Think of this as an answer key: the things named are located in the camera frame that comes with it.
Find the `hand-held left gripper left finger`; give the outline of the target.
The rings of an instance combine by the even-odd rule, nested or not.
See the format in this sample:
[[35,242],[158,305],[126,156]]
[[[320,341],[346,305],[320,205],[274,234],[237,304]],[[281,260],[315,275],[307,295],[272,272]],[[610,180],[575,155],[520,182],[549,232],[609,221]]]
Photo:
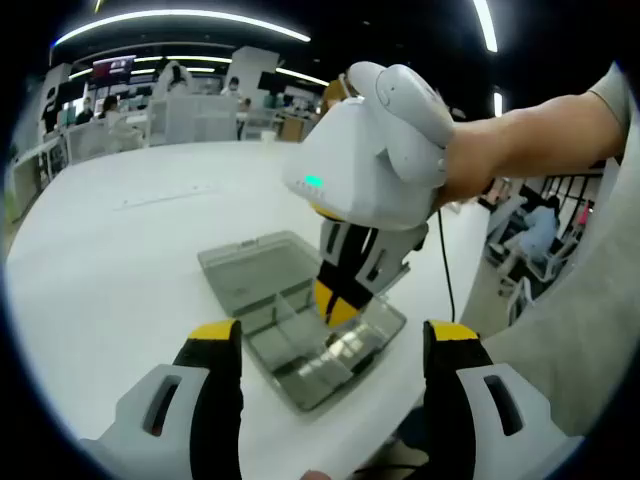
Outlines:
[[170,364],[116,403],[115,419],[82,448],[115,479],[238,479],[242,330],[239,321],[191,332]]

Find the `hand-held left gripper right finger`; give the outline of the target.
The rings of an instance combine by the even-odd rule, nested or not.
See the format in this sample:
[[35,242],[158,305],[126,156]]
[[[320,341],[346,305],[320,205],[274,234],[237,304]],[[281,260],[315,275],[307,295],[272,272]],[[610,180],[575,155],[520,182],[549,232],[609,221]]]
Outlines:
[[464,325],[424,323],[423,373],[431,479],[545,479],[583,441],[565,434],[549,400],[494,363]]

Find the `person's right hand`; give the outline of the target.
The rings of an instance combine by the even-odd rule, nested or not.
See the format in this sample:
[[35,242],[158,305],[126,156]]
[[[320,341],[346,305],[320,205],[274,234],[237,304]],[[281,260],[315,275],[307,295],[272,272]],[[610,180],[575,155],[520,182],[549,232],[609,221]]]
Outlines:
[[476,197],[493,181],[501,149],[500,123],[492,118],[454,124],[446,148],[446,180],[438,190],[435,209]]

